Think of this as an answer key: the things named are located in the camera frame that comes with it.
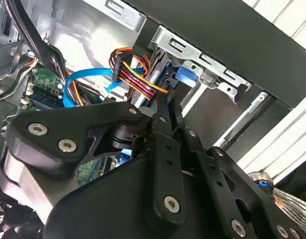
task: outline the screw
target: screw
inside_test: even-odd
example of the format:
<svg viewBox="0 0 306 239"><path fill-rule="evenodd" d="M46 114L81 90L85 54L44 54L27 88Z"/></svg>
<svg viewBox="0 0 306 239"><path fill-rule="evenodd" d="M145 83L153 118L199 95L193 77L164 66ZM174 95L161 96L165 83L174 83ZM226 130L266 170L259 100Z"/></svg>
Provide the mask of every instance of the screw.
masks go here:
<svg viewBox="0 0 306 239"><path fill-rule="evenodd" d="M129 108L129 111L130 111L132 114L134 114L134 115L136 115L136 114L138 113L136 110L134 110L134 109L132 109L132 108Z"/></svg>
<svg viewBox="0 0 306 239"><path fill-rule="evenodd" d="M195 136L196 136L195 132L194 132L194 131L192 131L192 130L189 130L189 131L188 131L188 133L189 133L191 136L193 136L193 137L195 137Z"/></svg>
<svg viewBox="0 0 306 239"><path fill-rule="evenodd" d="M37 136L42 136L48 133L48 128L40 123L32 123L31 125L28 126L28 130L30 133Z"/></svg>
<svg viewBox="0 0 306 239"><path fill-rule="evenodd" d="M32 51L28 51L27 56L33 58L35 57L35 54Z"/></svg>
<svg viewBox="0 0 306 239"><path fill-rule="evenodd" d="M216 150L216 153L219 155L219 156L224 156L223 152L219 149Z"/></svg>
<svg viewBox="0 0 306 239"><path fill-rule="evenodd" d="M49 38L48 37L45 37L44 39L43 39L43 41L45 42L45 43L49 43Z"/></svg>
<svg viewBox="0 0 306 239"><path fill-rule="evenodd" d="M60 140L58 146L65 153L73 153L77 149L77 144L69 139Z"/></svg>
<svg viewBox="0 0 306 239"><path fill-rule="evenodd" d="M301 237L299 236L298 232L296 232L295 229L289 228L289 230L290 230L291 233L296 237L296 239L301 239Z"/></svg>
<svg viewBox="0 0 306 239"><path fill-rule="evenodd" d="M159 119L160 119L161 121L163 121L164 123L167 122L167 120L166 120L165 118L163 118L163 117L160 117Z"/></svg>
<svg viewBox="0 0 306 239"><path fill-rule="evenodd" d="M243 225L238 220L232 220L232 228L234 232L237 233L241 238L244 238L246 236L246 231Z"/></svg>
<svg viewBox="0 0 306 239"><path fill-rule="evenodd" d="M178 213L179 212L179 203L178 201L172 196L166 196L164 198L164 206L171 212L171 213Z"/></svg>
<svg viewBox="0 0 306 239"><path fill-rule="evenodd" d="M281 225L277 225L277 230L284 238L288 238L287 231Z"/></svg>

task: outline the blue plastic tab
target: blue plastic tab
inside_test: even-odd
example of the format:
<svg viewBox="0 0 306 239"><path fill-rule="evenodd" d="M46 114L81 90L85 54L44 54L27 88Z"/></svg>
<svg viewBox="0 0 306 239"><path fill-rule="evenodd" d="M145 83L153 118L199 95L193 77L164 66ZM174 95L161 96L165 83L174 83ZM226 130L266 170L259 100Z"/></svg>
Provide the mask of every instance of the blue plastic tab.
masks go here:
<svg viewBox="0 0 306 239"><path fill-rule="evenodd" d="M192 88L196 85L197 76L182 66L178 68L175 78Z"/></svg>

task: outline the connector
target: connector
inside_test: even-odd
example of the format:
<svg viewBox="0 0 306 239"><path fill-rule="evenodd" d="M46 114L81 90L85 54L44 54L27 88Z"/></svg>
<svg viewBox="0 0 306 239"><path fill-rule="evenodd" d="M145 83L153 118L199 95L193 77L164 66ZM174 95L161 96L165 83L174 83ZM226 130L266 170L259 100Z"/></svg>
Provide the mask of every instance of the connector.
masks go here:
<svg viewBox="0 0 306 239"><path fill-rule="evenodd" d="M114 82L121 81L119 79L119 77L120 77L120 74L121 74L121 68L123 66L123 62L125 61L130 66L131 62L132 62L132 59L133 59L133 55L130 54L130 53L123 52L123 53L120 53L120 54L117 55L117 57L116 57L117 61L114 65L113 76L112 76L112 80Z"/></svg>

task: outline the white surface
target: white surface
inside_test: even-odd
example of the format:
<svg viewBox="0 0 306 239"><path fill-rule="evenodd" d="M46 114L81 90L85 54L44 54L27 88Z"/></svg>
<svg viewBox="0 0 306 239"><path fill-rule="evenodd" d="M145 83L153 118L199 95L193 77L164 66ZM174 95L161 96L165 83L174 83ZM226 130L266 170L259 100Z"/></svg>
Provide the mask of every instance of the white surface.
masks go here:
<svg viewBox="0 0 306 239"><path fill-rule="evenodd" d="M237 164L246 173L265 170L274 183L278 183L304 161L306 161L306 98Z"/></svg>
<svg viewBox="0 0 306 239"><path fill-rule="evenodd" d="M253 7L256 0L244 0L244 2ZM273 22L289 2L290 0L260 0L254 9L268 21ZM291 37L305 20L306 0L294 0L275 23L275 26ZM294 40L306 49L306 26Z"/></svg>

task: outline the red wire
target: red wire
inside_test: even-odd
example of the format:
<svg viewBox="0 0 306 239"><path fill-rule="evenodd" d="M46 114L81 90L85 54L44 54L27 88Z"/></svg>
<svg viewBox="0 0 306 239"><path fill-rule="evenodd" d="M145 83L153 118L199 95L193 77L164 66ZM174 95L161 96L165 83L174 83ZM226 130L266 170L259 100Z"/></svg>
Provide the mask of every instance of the red wire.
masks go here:
<svg viewBox="0 0 306 239"><path fill-rule="evenodd" d="M142 90L144 90L146 93L150 94L151 96L154 95L154 93L152 91L150 91L149 89L147 89L145 86L143 86L140 82L138 82L137 80L135 80L131 75L129 75L129 73L127 73L124 69L121 69L121 72L126 75L126 77L128 77L133 83L135 83L138 87L140 87Z"/></svg>

